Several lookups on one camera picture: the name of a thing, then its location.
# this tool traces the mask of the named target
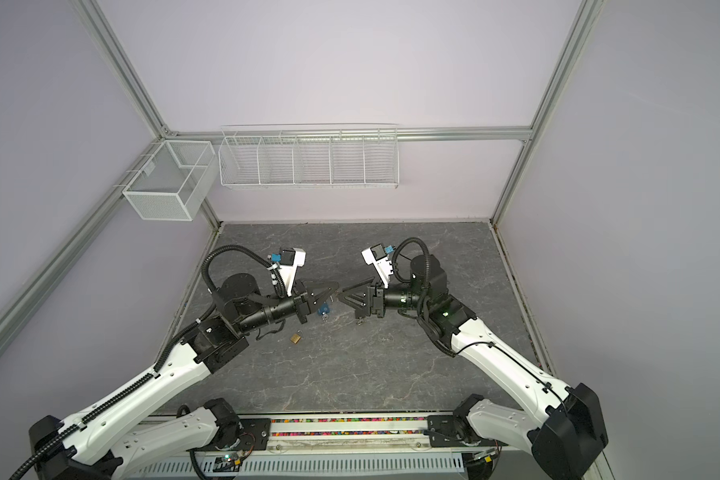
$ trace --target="white wire shelf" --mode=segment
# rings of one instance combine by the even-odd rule
[[[211,142],[164,140],[123,195],[144,220],[192,221],[218,174]]]
[[[229,188],[397,187],[398,140],[389,128],[362,134],[229,131],[219,146],[219,166]]]

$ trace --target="white wall panel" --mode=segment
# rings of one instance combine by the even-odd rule
[[[528,125],[580,0],[100,0],[174,130]]]
[[[151,139],[65,0],[0,0],[0,310]]]
[[[0,358],[0,478],[29,457],[33,423],[90,405],[154,362],[209,234],[202,216],[148,222],[122,204]]]
[[[229,190],[209,199],[222,221],[488,218],[518,157],[518,140],[401,142],[397,188]]]
[[[720,1],[605,4],[499,227],[614,476],[720,478]]]

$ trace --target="metal grate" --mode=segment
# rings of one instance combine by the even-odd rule
[[[365,134],[253,135],[232,132],[219,147],[229,188],[397,187],[394,130]]]
[[[360,453],[352,455],[262,455],[245,460],[237,473],[214,472],[216,455],[199,459],[209,477],[348,477],[358,475],[400,475],[462,473],[460,453]],[[194,475],[187,457],[172,457],[142,468],[131,478],[189,478]]]
[[[218,167],[211,142],[164,140],[123,195],[144,220],[192,220]]]

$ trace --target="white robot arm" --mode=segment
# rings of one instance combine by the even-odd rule
[[[391,261],[375,256],[375,265],[386,260],[396,268],[400,250],[411,243],[420,245],[422,255],[411,260],[409,279],[391,284],[389,275],[380,272],[382,282],[371,278],[344,289],[338,294],[340,301],[352,306],[357,318],[384,317],[386,309],[415,312],[410,317],[442,353],[475,364],[522,408],[498,406],[472,395],[454,409],[451,431],[430,431],[430,438],[447,437],[465,445],[496,439],[533,455],[555,480],[581,478],[608,443],[597,395],[584,384],[571,388],[499,339],[448,292],[445,272],[419,238],[404,240]]]
[[[217,287],[208,268],[216,256],[228,251],[242,252],[270,270],[275,295],[263,296],[250,274],[232,275]],[[282,264],[239,245],[224,245],[211,252],[201,267],[213,298],[211,307],[173,337],[154,365],[121,388],[63,419],[47,416],[35,423],[29,432],[33,455],[11,480],[18,480],[32,467],[40,480],[125,478],[189,448],[209,444],[218,449],[235,448],[244,435],[242,424],[222,399],[211,400],[172,422],[135,428],[165,401],[239,355],[248,347],[249,332],[278,323],[282,329],[290,316],[306,322],[307,315],[317,312],[338,289],[336,282],[295,282],[296,268],[304,265],[304,250],[283,252],[293,255]]]

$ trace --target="aluminum rail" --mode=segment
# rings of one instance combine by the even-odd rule
[[[240,130],[225,128],[225,132],[179,132],[173,139],[219,141],[234,134],[245,137],[375,137],[397,135],[398,141],[448,141],[448,140],[528,140],[532,135],[529,127],[444,127],[444,128],[353,128],[326,130]]]
[[[19,292],[0,312],[0,356],[6,351],[10,343],[16,338],[32,315],[54,291],[72,265],[86,251],[99,232],[112,218],[117,208],[125,202],[123,197],[124,185],[136,174],[144,161],[152,155],[160,142],[154,140],[125,172],[117,186],[112,187],[102,197],[88,216],[81,221],[75,231],[67,237],[64,243],[46,260]]]
[[[117,36],[106,20],[98,2],[96,0],[69,0],[69,3],[99,48],[102,57],[112,68],[134,108],[144,119],[146,126],[152,130],[153,135],[158,139],[173,137],[175,132],[163,120],[157,106],[155,106],[146,88],[141,83],[139,75],[136,74],[134,66],[128,60],[123,46],[117,40]],[[200,211],[208,220],[211,228],[218,230],[221,222],[208,200],[202,201]]]
[[[512,168],[512,172],[504,186],[504,190],[501,192],[499,202],[491,217],[491,221],[497,227],[500,226],[501,217],[504,216],[504,213],[507,211],[507,206],[518,187],[523,170],[528,164],[528,159],[534,152],[538,138],[546,128],[547,123],[549,123],[552,111],[563,93],[570,73],[574,70],[576,60],[578,60],[584,48],[586,39],[589,37],[590,31],[604,3],[605,0],[584,0],[581,6],[579,6],[576,20],[574,20],[574,24],[570,29],[568,39],[566,40],[562,54],[560,54],[560,59],[557,61],[554,73],[552,73],[552,79],[547,85],[547,90],[544,92],[541,104],[539,104],[534,120],[530,124],[532,134],[520,149],[518,159]]]

